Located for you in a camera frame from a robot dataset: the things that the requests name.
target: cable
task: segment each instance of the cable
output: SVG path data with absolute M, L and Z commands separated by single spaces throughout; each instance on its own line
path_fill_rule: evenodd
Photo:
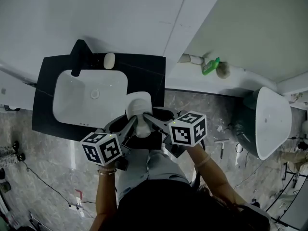
M 239 144 L 240 144 L 240 143 L 237 143 L 236 146 L 235 146 L 235 151 L 236 151 L 236 153 L 241 153 L 241 152 L 244 150 L 244 148 L 242 147 L 242 150 L 241 150 L 240 152 L 237 151 L 236 148 L 237 148 L 237 146 L 238 146 Z
M 295 151 L 296 147 L 298 146 L 298 144 L 299 144 L 299 142 L 295 144 L 294 151 Z
M 84 203 L 91 203 L 91 204 L 96 204 L 96 202 L 91 202 L 91 201 L 85 201 L 85 202 L 79 202 L 79 203 L 77 203 L 77 205 L 79 205 L 79 204 L 84 204 Z
M 254 171 L 249 177 L 247 177 L 246 179 L 244 179 L 240 184 L 237 184 L 235 187 L 233 187 L 233 189 L 239 187 L 239 186 L 242 185 L 245 181 L 247 181 L 250 177 L 252 177 L 252 176 L 256 173 L 256 171 L 262 166 L 262 164 L 264 164 L 264 162 L 266 162 L 266 160 L 264 160 L 264 161 L 255 169 L 255 171 Z
M 82 204 L 82 203 L 93 203 L 93 204 L 95 204 L 95 203 L 94 202 L 90 202 L 90 201 L 85 201 L 85 202 L 79 202 L 79 203 L 76 204 L 76 209 L 77 210 L 79 210 L 79 208 L 81 208 L 82 211 L 85 211 L 91 217 L 90 219 L 94 219 L 94 217 L 84 207 L 81 207 L 81 206 L 78 207 L 78 205 Z
M 282 169 L 281 169 L 281 171 L 283 171 L 284 170 L 284 173 L 285 173 L 285 175 L 283 175 L 283 178 L 282 178 L 282 189 L 284 188 L 284 184 L 283 184 L 283 182 L 285 181 L 285 179 L 284 179 L 284 177 L 286 177 L 286 172 L 287 172 L 287 164 L 285 165 L 285 169 L 283 169 L 283 166 L 284 166 L 285 164 L 283 164 L 282 165 Z
M 66 202 L 67 202 L 67 204 L 68 204 L 68 207 L 71 207 L 71 205 L 70 205 L 70 203 L 61 195 L 61 193 L 59 193 L 57 190 L 55 190 L 52 186 L 50 186 L 50 185 L 48 185 L 45 181 L 43 181 L 32 169 L 30 169 L 29 167 L 28 167 L 28 165 L 24 162 L 24 161 L 22 161 L 24 164 L 25 164 L 25 166 L 27 167 L 26 168 L 26 170 L 27 170 L 27 172 L 29 172 L 29 170 L 33 173 L 33 174 L 35 174 L 36 175 L 36 177 L 37 178 L 39 178 L 42 182 L 44 182 L 47 186 L 49 186 L 51 189 L 53 189 L 56 193 L 58 193 Z
M 245 167 L 246 167 L 246 165 L 247 165 L 247 157 L 248 157 L 248 154 L 249 154 L 249 152 L 247 152 L 247 155 L 246 155 L 246 159 L 245 159 Z
M 295 136 L 288 138 L 288 140 L 302 139 L 302 138 L 298 137 L 298 135 L 299 135 L 299 132 L 297 132 Z
M 281 145 L 281 148 L 282 148 L 283 152 L 285 152 L 285 149 L 284 149 L 283 145 Z
M 287 167 L 288 167 L 288 169 L 292 172 L 292 173 L 294 173 L 290 168 L 289 168 L 289 164 L 287 163 Z
M 302 137 L 296 137 L 296 136 L 294 136 L 294 137 L 290 137 L 290 138 L 288 138 L 288 140 L 297 140 L 297 139 L 304 139 L 304 138 L 302 138 Z
M 285 186 L 285 188 L 281 191 L 281 193 L 278 195 L 278 197 L 275 199 L 275 201 L 267 208 L 266 212 L 274 205 L 274 203 L 276 203 L 276 201 L 279 199 L 279 197 L 283 194 L 283 192 L 285 191 L 285 189 L 288 187 L 288 185 L 290 184 L 290 182 L 293 180 L 294 175 L 291 177 L 291 179 L 289 180 L 288 184 Z

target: marble floor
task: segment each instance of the marble floor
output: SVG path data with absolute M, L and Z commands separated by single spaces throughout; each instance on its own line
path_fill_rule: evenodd
M 274 201 L 282 189 L 282 163 L 277 161 L 277 153 L 261 161 L 246 150 L 235 151 L 236 139 L 227 129 L 236 102 L 232 97 L 196 94 L 179 91 L 166 91 L 165 106 L 177 110 L 195 110 L 207 115 L 206 150 L 226 173 L 230 184 L 248 202 L 257 199 L 262 209 Z M 292 109 L 293 125 L 290 137 L 296 136 L 305 118 L 305 112 Z M 41 134 L 31 129 L 32 113 L 21 110 L 13 114 L 0 113 L 0 144 L 10 144 L 18 140 L 21 151 L 26 155 L 25 162 L 44 181 L 50 184 L 70 203 L 80 201 L 95 202 L 98 185 L 97 166 L 87 162 L 82 149 L 75 141 L 60 139 Z M 215 140 L 230 139 L 225 144 L 223 160 L 219 160 L 221 144 Z M 288 140 L 283 148 L 292 150 L 296 141 Z M 186 153 L 176 161 L 186 177 L 193 177 L 193 163 Z M 4 194 L 14 218 L 14 223 L 30 225 L 29 211 L 54 231 L 89 230 L 95 217 L 95 204 L 82 204 L 83 210 L 69 208 L 59 194 L 42 183 L 32 172 L 26 171 L 23 163 L 5 169 L 6 180 L 11 191 Z M 275 206 L 270 214 L 275 217 L 279 207 Z M 272 225 L 272 230 L 281 226 Z

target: sink drain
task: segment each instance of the sink drain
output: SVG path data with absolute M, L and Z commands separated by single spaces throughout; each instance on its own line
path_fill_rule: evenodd
M 92 99 L 98 99 L 99 96 L 100 96 L 100 91 L 97 90 L 97 89 L 94 89 L 94 90 L 91 92 L 90 96 L 91 96 Z

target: black faucet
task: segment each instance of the black faucet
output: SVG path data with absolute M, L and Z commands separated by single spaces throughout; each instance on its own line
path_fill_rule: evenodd
M 92 52 L 84 40 L 78 39 L 70 56 L 72 67 L 71 75 L 78 77 L 81 69 L 90 64 Z

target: soap bar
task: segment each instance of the soap bar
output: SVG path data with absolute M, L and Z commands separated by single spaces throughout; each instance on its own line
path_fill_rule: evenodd
M 112 69 L 115 66 L 116 55 L 114 53 L 107 53 L 104 58 L 104 68 Z

